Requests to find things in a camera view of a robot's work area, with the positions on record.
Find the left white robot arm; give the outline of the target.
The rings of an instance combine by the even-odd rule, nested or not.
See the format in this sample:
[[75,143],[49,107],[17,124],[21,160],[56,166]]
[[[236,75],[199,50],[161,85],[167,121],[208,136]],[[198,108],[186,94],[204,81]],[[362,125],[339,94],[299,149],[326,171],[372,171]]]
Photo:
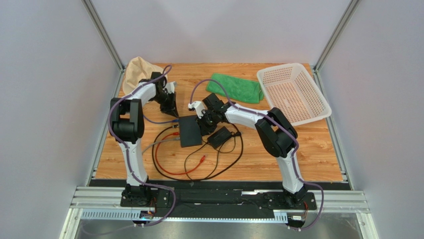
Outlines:
[[152,199],[152,185],[143,165],[141,140],[145,122],[143,107],[155,101],[163,114],[178,118],[176,107],[176,82],[167,81],[167,71],[152,72],[149,79],[142,79],[134,90],[121,98],[110,101],[107,117],[108,129],[118,142],[124,156],[127,171],[124,199],[145,205]]

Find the black network switch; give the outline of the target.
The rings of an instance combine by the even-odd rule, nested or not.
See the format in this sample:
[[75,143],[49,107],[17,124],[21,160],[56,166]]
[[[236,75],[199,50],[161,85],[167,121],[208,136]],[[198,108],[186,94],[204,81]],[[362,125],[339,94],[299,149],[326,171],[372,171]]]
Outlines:
[[196,115],[179,118],[181,148],[202,145],[201,131],[196,119]]

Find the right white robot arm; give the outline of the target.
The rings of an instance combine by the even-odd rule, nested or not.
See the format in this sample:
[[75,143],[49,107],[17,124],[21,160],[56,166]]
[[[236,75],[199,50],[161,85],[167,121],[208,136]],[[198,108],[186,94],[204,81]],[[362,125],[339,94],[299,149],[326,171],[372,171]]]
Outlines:
[[203,135],[212,134],[220,122],[256,130],[265,150],[276,158],[286,203],[294,207],[303,200],[307,190],[296,156],[298,134],[280,109],[254,110],[232,101],[224,103],[215,94],[189,103],[188,108],[196,112],[196,121]]

